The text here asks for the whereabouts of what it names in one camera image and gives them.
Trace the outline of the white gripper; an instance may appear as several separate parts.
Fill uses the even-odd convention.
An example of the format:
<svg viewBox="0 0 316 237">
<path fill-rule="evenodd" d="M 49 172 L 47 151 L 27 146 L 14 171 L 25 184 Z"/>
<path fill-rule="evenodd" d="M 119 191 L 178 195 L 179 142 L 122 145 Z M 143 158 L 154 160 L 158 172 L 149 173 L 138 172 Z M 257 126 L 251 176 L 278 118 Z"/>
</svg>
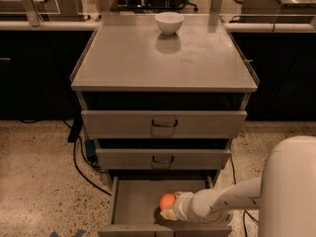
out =
<svg viewBox="0 0 316 237">
<path fill-rule="evenodd" d="M 192 209 L 194 194 L 192 192 L 174 192 L 176 201 L 172 207 L 162 209 L 160 215 L 166 220 L 194 221 L 195 214 Z"/>
</svg>

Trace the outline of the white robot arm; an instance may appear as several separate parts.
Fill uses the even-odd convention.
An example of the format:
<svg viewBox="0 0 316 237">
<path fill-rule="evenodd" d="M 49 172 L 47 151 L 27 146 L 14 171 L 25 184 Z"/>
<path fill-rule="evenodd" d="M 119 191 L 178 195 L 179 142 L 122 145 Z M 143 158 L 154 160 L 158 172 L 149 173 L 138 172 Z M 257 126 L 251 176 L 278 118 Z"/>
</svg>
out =
<svg viewBox="0 0 316 237">
<path fill-rule="evenodd" d="M 233 210 L 259 212 L 258 237 L 316 237 L 316 137 L 293 136 L 271 151 L 263 174 L 224 190 L 165 194 L 167 220 L 226 224 Z"/>
</svg>

